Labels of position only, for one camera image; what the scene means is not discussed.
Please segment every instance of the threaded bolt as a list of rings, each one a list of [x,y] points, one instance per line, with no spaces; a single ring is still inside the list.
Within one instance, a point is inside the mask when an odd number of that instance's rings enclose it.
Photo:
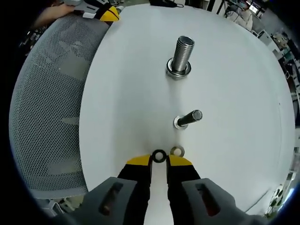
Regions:
[[[190,37],[180,36],[178,38],[172,62],[172,70],[181,72],[186,69],[194,45],[195,41]]]

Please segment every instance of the white table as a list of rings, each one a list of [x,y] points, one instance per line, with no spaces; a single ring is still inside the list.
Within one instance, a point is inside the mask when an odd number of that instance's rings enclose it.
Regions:
[[[145,4],[120,16],[95,54],[82,97],[80,153],[88,190],[117,176],[130,158],[169,152],[176,144],[241,210],[283,182],[295,127],[273,53],[242,27],[192,7]],[[165,67],[181,35],[195,40],[192,71],[174,81]],[[173,128],[177,115],[195,109],[201,121],[184,131]],[[154,164],[145,224],[173,224],[166,192],[165,164]]]

